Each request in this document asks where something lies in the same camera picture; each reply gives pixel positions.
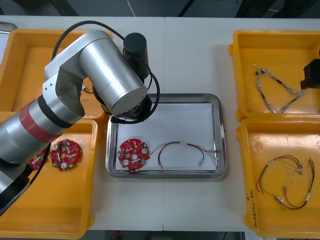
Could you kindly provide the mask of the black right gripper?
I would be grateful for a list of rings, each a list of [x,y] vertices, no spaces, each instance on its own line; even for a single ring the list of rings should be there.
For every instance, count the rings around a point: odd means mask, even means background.
[[[304,80],[301,89],[320,89],[320,59],[313,59],[304,69]]]

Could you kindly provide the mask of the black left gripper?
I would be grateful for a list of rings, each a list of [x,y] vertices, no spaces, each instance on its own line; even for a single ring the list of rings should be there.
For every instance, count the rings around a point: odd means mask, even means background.
[[[113,116],[113,119],[123,121],[137,121],[148,115],[152,108],[152,100],[147,95],[138,105],[127,112]]]

